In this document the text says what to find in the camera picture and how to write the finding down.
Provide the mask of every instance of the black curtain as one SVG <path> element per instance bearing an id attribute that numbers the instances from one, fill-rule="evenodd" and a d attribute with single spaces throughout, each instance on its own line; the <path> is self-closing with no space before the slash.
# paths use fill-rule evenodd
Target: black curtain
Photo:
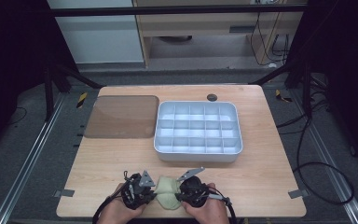
<path id="1" fill-rule="evenodd" d="M 313 5 L 321 3 L 310 0 Z M 301 51 L 310 37 L 309 48 Z M 325 9 L 304 13 L 288 60 L 301 53 L 307 54 L 311 72 L 327 75 L 327 96 L 358 152 L 358 2 L 327 1 Z M 288 80 L 301 79 L 294 77 L 301 75 L 293 70 Z"/>
<path id="2" fill-rule="evenodd" d="M 55 18 L 23 13 L 42 9 L 49 9 L 46 0 L 0 0 L 0 132 L 18 95 L 42 84 L 48 66 L 59 63 L 78 72 Z M 67 90 L 65 74 L 54 79 Z"/>

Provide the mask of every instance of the black pole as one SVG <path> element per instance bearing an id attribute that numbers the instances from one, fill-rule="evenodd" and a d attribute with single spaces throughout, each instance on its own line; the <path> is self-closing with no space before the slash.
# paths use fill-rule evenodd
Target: black pole
<path id="1" fill-rule="evenodd" d="M 249 13 L 249 12 L 299 12 L 312 9 L 307 4 L 287 5 L 217 5 L 217 6 L 172 6 L 172 7 L 96 7 L 60 8 L 51 10 L 24 11 L 36 16 L 85 17 L 125 16 L 158 14 L 205 14 L 205 13 Z"/>

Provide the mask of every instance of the white plastic organizer tray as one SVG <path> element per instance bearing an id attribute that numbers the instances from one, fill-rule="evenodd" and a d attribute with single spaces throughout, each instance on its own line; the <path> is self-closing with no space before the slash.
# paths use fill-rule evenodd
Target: white plastic organizer tray
<path id="1" fill-rule="evenodd" d="M 228 102 L 163 102 L 154 147 L 163 161 L 233 162 L 242 151 L 237 109 Z"/>

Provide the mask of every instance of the gray floor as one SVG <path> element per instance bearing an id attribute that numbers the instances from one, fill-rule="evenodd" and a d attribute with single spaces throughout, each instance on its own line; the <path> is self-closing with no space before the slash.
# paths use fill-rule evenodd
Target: gray floor
<path id="1" fill-rule="evenodd" d="M 197 46 L 192 55 L 191 47 Z M 110 71 L 85 73 L 95 81 L 105 85 L 152 85 L 152 84 L 196 84 L 196 83 L 247 83 L 271 71 L 267 66 L 259 66 L 252 61 L 251 50 L 243 39 L 237 37 L 211 36 L 193 37 L 190 42 L 172 43 L 160 39 L 154 42 L 150 66 L 136 71 Z M 296 103 L 276 99 L 275 90 L 281 89 L 283 97 L 295 97 L 298 90 L 287 91 L 282 87 L 284 76 L 277 77 L 264 87 L 273 118 L 277 124 L 298 117 L 301 112 Z M 80 144 L 93 102 L 98 94 L 82 83 L 71 80 L 73 88 L 63 95 L 62 110 L 43 147 L 14 207 L 10 221 L 13 223 L 53 223 L 90 221 L 89 218 L 65 219 L 57 217 L 55 210 L 59 202 L 52 196 L 55 190 L 63 189 Z M 82 108 L 76 108 L 79 95 L 86 91 L 88 98 Z M 315 95 L 315 103 L 322 100 Z M 358 158 L 352 157 L 349 144 L 338 128 L 334 116 L 322 106 L 313 112 L 312 124 L 317 127 L 325 147 L 333 157 L 337 167 L 349 177 L 355 188 L 358 202 Z M 44 88 L 37 86 L 19 97 L 19 108 L 13 115 L 14 124 L 7 125 L 0 138 L 0 205 L 15 181 L 22 164 L 27 158 L 33 143 L 44 124 Z M 279 129 L 280 133 L 296 132 L 302 129 L 304 120 Z M 293 168 L 296 167 L 296 150 L 300 133 L 281 134 L 283 146 Z M 301 162 L 320 161 L 320 153 L 307 130 L 300 154 Z M 317 192 L 332 200 L 337 200 L 337 191 L 330 176 L 323 167 L 304 168 L 303 175 Z M 301 189 L 303 184 L 296 175 Z M 311 194 L 304 198 L 308 213 L 302 218 L 248 217 L 249 223 L 355 223 L 342 205 L 326 203 Z M 172 223 L 172 220 L 135 220 L 134 223 Z"/>

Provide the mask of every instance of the wooden table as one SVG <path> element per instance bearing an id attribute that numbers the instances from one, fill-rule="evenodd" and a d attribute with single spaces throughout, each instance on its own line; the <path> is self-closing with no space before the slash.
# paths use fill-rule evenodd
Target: wooden table
<path id="1" fill-rule="evenodd" d="M 189 169 L 205 167 L 197 176 L 214 182 L 232 201 L 237 217 L 302 217 L 302 198 L 291 199 L 297 184 L 284 152 L 275 122 L 261 87 L 253 85 L 125 86 L 105 87 L 105 95 L 156 95 L 159 101 L 206 101 L 214 93 L 218 101 L 237 107 L 243 151 L 232 163 L 161 161 L 153 137 L 101 139 L 83 137 L 65 189 L 73 197 L 61 197 L 60 217 L 92 217 L 106 196 L 129 175 L 147 170 L 155 183 L 161 175 L 178 177 Z M 141 217 L 188 217 L 185 210 L 164 210 L 155 200 Z"/>

